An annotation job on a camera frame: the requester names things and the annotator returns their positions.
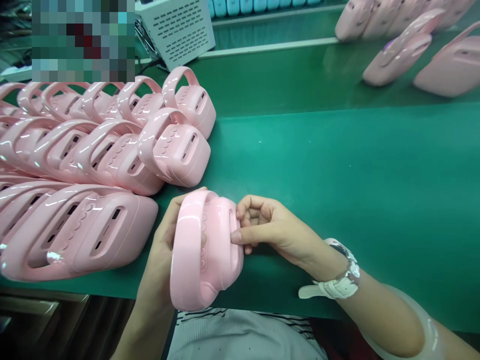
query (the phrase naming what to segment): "watch strap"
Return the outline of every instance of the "watch strap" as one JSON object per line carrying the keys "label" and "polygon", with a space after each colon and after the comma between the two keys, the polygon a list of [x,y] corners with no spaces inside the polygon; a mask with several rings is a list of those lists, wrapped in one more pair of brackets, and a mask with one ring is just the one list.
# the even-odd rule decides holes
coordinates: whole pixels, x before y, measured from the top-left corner
{"label": "watch strap", "polygon": [[298,290],[298,297],[300,299],[310,299],[317,296],[323,296],[329,299],[347,299],[359,289],[356,284],[352,284],[348,277],[326,282],[313,281],[313,283],[315,285],[302,286]]}

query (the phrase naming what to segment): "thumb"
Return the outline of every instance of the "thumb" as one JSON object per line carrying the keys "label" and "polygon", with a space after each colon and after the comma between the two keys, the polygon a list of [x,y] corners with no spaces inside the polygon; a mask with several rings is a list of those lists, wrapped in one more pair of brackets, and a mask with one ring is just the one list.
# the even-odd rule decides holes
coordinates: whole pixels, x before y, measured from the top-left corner
{"label": "thumb", "polygon": [[276,243],[277,226],[268,222],[262,225],[242,227],[231,233],[230,239],[234,244]]}

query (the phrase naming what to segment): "pixelated area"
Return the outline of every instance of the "pixelated area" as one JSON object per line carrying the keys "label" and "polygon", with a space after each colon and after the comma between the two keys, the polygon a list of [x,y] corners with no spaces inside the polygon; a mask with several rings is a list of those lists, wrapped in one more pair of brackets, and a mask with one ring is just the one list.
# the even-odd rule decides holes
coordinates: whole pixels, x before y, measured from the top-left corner
{"label": "pixelated area", "polygon": [[134,79],[133,0],[33,1],[33,81],[129,82]]}

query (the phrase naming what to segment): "white power supply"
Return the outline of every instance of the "white power supply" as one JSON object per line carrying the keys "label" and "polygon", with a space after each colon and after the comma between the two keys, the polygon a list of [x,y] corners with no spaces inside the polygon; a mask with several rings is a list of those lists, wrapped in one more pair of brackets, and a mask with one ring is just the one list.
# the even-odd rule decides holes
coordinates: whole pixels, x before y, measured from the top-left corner
{"label": "white power supply", "polygon": [[135,20],[170,71],[215,46],[208,0],[138,1]]}

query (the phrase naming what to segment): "glossy pink plastic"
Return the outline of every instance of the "glossy pink plastic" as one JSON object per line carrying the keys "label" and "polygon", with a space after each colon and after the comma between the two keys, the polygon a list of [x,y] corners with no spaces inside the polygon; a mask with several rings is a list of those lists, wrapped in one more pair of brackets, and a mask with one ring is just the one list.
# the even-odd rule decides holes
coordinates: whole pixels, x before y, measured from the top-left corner
{"label": "glossy pink plastic", "polygon": [[[104,107],[102,110],[97,110],[95,103],[97,99],[105,97],[105,93],[103,93],[103,89],[108,85],[113,84],[118,88],[118,92],[120,92],[125,84],[123,82],[94,82],[87,91],[83,94],[82,101],[83,101],[83,110],[88,115],[88,117],[95,123],[101,124],[107,120],[121,120],[122,115],[119,111],[118,106],[118,94],[114,94],[110,102],[107,106]],[[133,103],[139,102],[140,98],[135,94],[130,98],[130,107],[132,107]]]}
{"label": "glossy pink plastic", "polygon": [[342,42],[358,39],[365,30],[374,0],[349,0],[335,26],[335,36]]}
{"label": "glossy pink plastic", "polygon": [[162,111],[143,128],[138,156],[166,183],[197,186],[210,159],[210,146],[182,112],[171,107]]}
{"label": "glossy pink plastic", "polygon": [[[180,79],[185,76],[188,86],[176,92]],[[163,83],[163,101],[168,108],[180,110],[190,124],[208,140],[217,119],[214,104],[207,91],[200,86],[194,72],[186,66],[173,69]]]}
{"label": "glossy pink plastic", "polygon": [[[125,266],[142,251],[157,212],[155,201],[125,189],[66,187],[45,200],[12,237],[1,256],[1,274],[42,282]],[[29,254],[45,248],[49,265],[31,267]]]}
{"label": "glossy pink plastic", "polygon": [[[135,92],[140,85],[147,85],[152,93],[145,94],[140,100]],[[142,128],[165,106],[162,88],[148,76],[136,76],[134,82],[127,83],[118,94],[118,110],[121,118]]]}
{"label": "glossy pink plastic", "polygon": [[[240,228],[233,201],[213,191],[194,191],[183,200],[176,223],[170,274],[173,306],[182,311],[209,307],[220,290],[237,280],[244,263],[230,234]],[[202,234],[206,242],[202,244]]]}
{"label": "glossy pink plastic", "polygon": [[364,39],[383,36],[394,22],[402,0],[374,0],[370,20],[362,33]]}
{"label": "glossy pink plastic", "polygon": [[378,53],[363,73],[363,80],[372,86],[384,86],[406,73],[432,43],[430,33],[444,15],[443,9],[420,15]]}
{"label": "glossy pink plastic", "polygon": [[476,0],[455,0],[445,17],[435,29],[435,32],[443,31],[455,25],[472,7]]}
{"label": "glossy pink plastic", "polygon": [[98,125],[88,120],[65,121],[45,135],[30,155],[29,163],[39,167],[50,179],[66,183],[83,183],[83,172],[74,161],[82,139]]}
{"label": "glossy pink plastic", "polygon": [[393,38],[401,34],[424,11],[426,0],[404,0],[400,3],[398,13],[386,31],[386,35]]}
{"label": "glossy pink plastic", "polygon": [[30,117],[30,115],[20,107],[4,101],[12,91],[23,89],[24,87],[25,84],[21,82],[8,82],[0,85],[0,115],[12,116],[18,119],[26,119]]}
{"label": "glossy pink plastic", "polygon": [[41,138],[59,125],[49,117],[30,117],[15,122],[0,138],[0,166],[13,168],[16,172],[44,177],[45,172],[30,163],[30,155]]}
{"label": "glossy pink plastic", "polygon": [[[139,158],[137,143],[141,131],[140,126],[129,121],[106,121],[84,139],[78,151],[74,153],[74,163],[94,182],[118,186],[139,195],[154,195],[159,192],[164,182]],[[113,132],[122,136],[98,161],[97,166],[94,166],[91,161],[93,153]]]}
{"label": "glossy pink plastic", "polygon": [[68,121],[75,119],[90,120],[82,109],[82,94],[69,85],[77,85],[87,90],[88,82],[53,82],[41,93],[41,103],[55,119]]}
{"label": "glossy pink plastic", "polygon": [[480,86],[480,36],[468,35],[480,21],[445,45],[418,73],[413,84],[424,91],[454,98]]}
{"label": "glossy pink plastic", "polygon": [[443,9],[448,12],[452,7],[453,1],[454,0],[426,0],[425,5],[423,6],[422,14],[433,9]]}
{"label": "glossy pink plastic", "polygon": [[[56,191],[70,184],[56,181],[23,182],[1,192],[0,196],[0,255],[7,248],[14,234],[28,221],[29,216]],[[46,248],[30,253],[31,266],[47,264]]]}
{"label": "glossy pink plastic", "polygon": [[28,176],[17,175],[13,172],[2,171],[0,173],[0,192],[5,190],[5,189],[8,189],[9,187],[11,187],[13,185],[17,185],[17,184],[21,184],[21,183],[27,183],[27,182],[31,182],[31,181],[34,181],[34,180],[41,181],[42,179],[34,179],[34,178],[31,178],[31,177],[28,177]]}
{"label": "glossy pink plastic", "polygon": [[[42,103],[42,87],[52,84],[51,82],[31,81],[20,90],[16,96],[16,102],[24,111],[32,117],[53,118],[54,116],[47,111]],[[61,101],[63,94],[57,95],[55,101]]]}

